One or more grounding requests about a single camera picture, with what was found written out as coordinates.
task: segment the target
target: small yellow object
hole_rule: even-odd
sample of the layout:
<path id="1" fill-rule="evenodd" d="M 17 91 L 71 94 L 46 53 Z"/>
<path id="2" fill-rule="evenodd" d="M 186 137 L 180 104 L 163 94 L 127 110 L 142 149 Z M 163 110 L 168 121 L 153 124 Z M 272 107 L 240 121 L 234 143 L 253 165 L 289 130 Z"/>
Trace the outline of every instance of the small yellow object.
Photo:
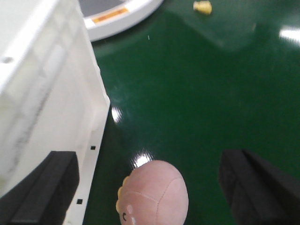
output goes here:
<path id="1" fill-rule="evenodd" d="M 118 213 L 120 213 L 120 209 L 119 209 L 119 200 L 117 200 L 117 202 L 116 202 L 116 210 L 117 210 Z"/>
<path id="2" fill-rule="evenodd" d="M 127 177 L 124 178 L 123 184 L 122 184 L 123 186 L 124 186 L 124 184 L 126 183 L 126 181 L 127 181 L 128 178 L 129 178 L 129 176 L 127 176 Z"/>
<path id="3" fill-rule="evenodd" d="M 120 196 L 121 196 L 122 188 L 123 188 L 123 187 L 120 187 L 119 190 L 118 190 L 118 198 L 120 198 Z"/>
<path id="4" fill-rule="evenodd" d="M 210 15 L 212 12 L 211 3 L 208 0 L 195 1 L 193 4 L 193 9 L 205 15 Z"/>

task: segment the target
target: glossy floor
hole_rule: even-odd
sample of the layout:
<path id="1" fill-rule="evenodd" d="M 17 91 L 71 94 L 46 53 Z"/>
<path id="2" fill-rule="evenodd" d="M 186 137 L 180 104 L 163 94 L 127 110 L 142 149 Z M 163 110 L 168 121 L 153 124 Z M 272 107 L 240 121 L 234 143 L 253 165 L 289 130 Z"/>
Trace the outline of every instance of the glossy floor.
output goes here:
<path id="1" fill-rule="evenodd" d="M 143 152 L 183 174 L 186 225 L 232 225 L 218 185 L 224 149 L 249 149 L 300 178 L 300 1 L 165 0 L 93 43 L 112 110 L 85 225 L 119 225 L 117 190 Z"/>

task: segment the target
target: plush toy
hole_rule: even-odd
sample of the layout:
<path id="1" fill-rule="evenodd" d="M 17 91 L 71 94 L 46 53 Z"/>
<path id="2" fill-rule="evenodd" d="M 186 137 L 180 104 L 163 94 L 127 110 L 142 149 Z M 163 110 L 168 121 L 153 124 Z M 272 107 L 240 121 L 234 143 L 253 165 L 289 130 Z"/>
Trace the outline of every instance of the plush toy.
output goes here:
<path id="1" fill-rule="evenodd" d="M 183 225 L 188 212 L 183 177 L 167 162 L 148 162 L 124 179 L 116 209 L 122 225 Z"/>

